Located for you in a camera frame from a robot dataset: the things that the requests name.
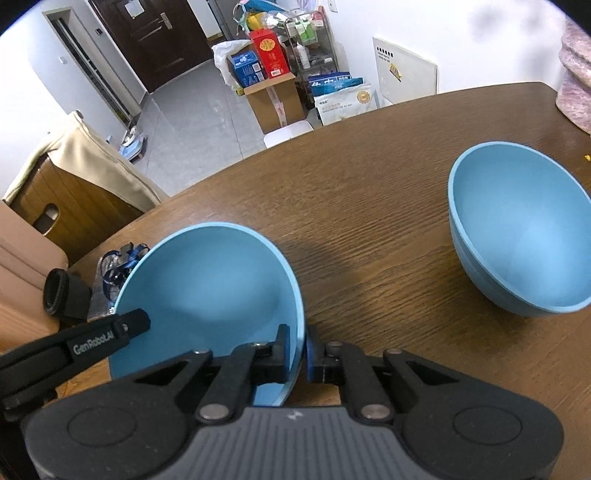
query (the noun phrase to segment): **packing tape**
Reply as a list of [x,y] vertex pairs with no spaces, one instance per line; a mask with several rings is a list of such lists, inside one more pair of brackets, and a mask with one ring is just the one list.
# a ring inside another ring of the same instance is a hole
[[283,107],[283,102],[279,100],[277,96],[277,92],[275,91],[274,87],[269,87],[267,89],[267,93],[269,94],[269,98],[271,99],[271,103],[275,108],[275,112],[279,117],[279,123],[282,127],[287,127],[287,118],[285,117],[285,107]]

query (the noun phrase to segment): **white package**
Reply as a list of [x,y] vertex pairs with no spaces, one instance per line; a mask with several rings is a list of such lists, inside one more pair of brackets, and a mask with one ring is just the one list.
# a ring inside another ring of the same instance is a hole
[[314,97],[323,125],[330,125],[350,116],[370,112],[378,107],[371,83],[348,87],[338,92]]
[[222,72],[223,81],[226,82],[226,85],[232,87],[232,90],[238,90],[242,87],[230,73],[226,59],[231,58],[232,55],[251,43],[251,40],[230,40],[220,42],[212,47],[213,63]]

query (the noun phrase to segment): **tan box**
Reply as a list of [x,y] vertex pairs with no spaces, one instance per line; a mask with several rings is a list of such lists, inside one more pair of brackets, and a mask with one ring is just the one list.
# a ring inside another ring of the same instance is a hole
[[[244,89],[263,133],[267,134],[306,119],[295,79],[292,73],[286,73]],[[284,125],[281,125],[280,117],[284,120]]]

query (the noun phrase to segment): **cardboard box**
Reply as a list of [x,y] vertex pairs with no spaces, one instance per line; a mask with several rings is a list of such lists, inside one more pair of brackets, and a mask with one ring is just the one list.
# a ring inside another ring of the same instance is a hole
[[243,87],[249,87],[265,79],[261,64],[252,50],[240,51],[231,59],[236,80]]
[[272,30],[263,28],[250,33],[252,46],[262,63],[267,78],[275,78],[290,72],[283,49]]
[[292,73],[286,73],[244,89],[263,133],[306,119],[295,79]]

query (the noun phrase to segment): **bowl rim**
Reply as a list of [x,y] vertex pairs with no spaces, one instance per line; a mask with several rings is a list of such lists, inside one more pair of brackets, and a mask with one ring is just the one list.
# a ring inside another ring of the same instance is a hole
[[[296,310],[296,332],[295,332],[295,357],[294,362],[290,365],[289,377],[287,382],[283,384],[283,387],[279,393],[277,399],[275,399],[272,403],[273,407],[279,407],[283,405],[287,397],[289,396],[291,390],[293,389],[294,385],[296,384],[296,379],[300,373],[301,364],[303,362],[303,353],[304,353],[304,340],[306,336],[306,317],[304,315],[304,302],[301,296],[300,286],[297,282],[296,275],[294,274],[289,262],[285,259],[281,251],[266,237],[261,235],[260,233],[256,232],[255,230],[248,228],[247,226],[240,225],[238,223],[231,223],[231,222],[203,222],[197,223],[195,225],[190,225],[183,229],[180,229],[174,233],[171,233],[169,236],[162,239],[156,245],[154,245],[150,251],[145,254],[135,268],[131,271],[127,280],[121,287],[119,295],[117,296],[117,300],[115,301],[115,305],[113,307],[115,313],[117,313],[117,309],[119,306],[119,300],[123,296],[125,289],[135,273],[139,270],[140,266],[146,262],[146,259],[149,258],[160,246],[164,245],[166,242],[172,240],[173,238],[184,234],[185,232],[196,230],[200,228],[211,228],[211,227],[223,227],[223,228],[231,228],[233,230],[239,230],[241,232],[247,233],[250,236],[253,236],[257,240],[259,240],[263,245],[265,245],[279,260],[281,266],[283,267],[284,272],[287,274],[287,277],[291,284],[291,289],[294,294],[294,301],[295,301],[295,310]],[[109,373],[111,374],[111,362],[109,361]]]
[[574,178],[571,175],[571,173],[568,170],[566,170],[560,163],[558,163],[556,160],[550,158],[548,155],[543,154],[542,152],[536,150],[535,148],[531,148],[526,145],[521,145],[521,144],[514,143],[514,142],[506,142],[506,141],[484,142],[484,143],[474,145],[473,147],[468,148],[468,150],[466,150],[462,155],[460,155],[457,158],[457,160],[453,164],[452,170],[449,174],[449,179],[447,181],[447,202],[449,205],[449,211],[450,211],[451,217],[453,219],[453,222],[456,225],[457,231],[458,231],[460,237],[462,238],[462,241],[466,244],[466,246],[470,250],[470,253],[472,253],[474,258],[476,258],[476,261],[488,273],[488,275],[494,281],[496,281],[500,287],[502,287],[509,294],[517,297],[519,300],[523,301],[524,303],[527,303],[528,305],[530,305],[536,309],[543,310],[544,312],[548,312],[548,313],[572,313],[572,312],[577,312],[577,311],[585,308],[586,306],[588,306],[591,303],[591,295],[589,295],[586,299],[584,299],[583,301],[581,301],[575,305],[569,305],[566,307],[563,307],[563,306],[542,306],[537,303],[534,303],[531,300],[527,300],[521,292],[519,292],[517,289],[510,286],[510,284],[508,282],[506,282],[499,274],[496,273],[495,270],[493,270],[488,265],[488,263],[484,260],[484,258],[481,256],[481,254],[478,252],[478,250],[476,249],[476,247],[474,246],[474,244],[472,243],[472,241],[468,237],[468,234],[466,233],[466,230],[464,229],[464,226],[462,225],[462,221],[460,220],[460,216],[459,216],[457,209],[456,209],[456,202],[453,197],[453,185],[454,185],[454,180],[456,178],[456,172],[457,172],[457,169],[459,168],[459,166],[461,165],[462,161],[468,155],[470,155],[471,153],[473,153],[476,150],[479,150],[484,147],[490,147],[492,145],[507,145],[510,147],[517,147],[522,150],[528,150],[528,151],[538,154],[540,157],[551,162],[556,167],[558,167],[563,173],[565,173],[570,178],[570,180],[573,182],[573,184],[576,185],[580,189],[581,192],[583,192],[583,194],[585,195],[585,197],[587,198],[587,201],[589,202],[589,204],[591,206],[591,199],[589,198],[589,195],[587,194],[587,191],[583,188],[583,186],[577,181],[576,178]]

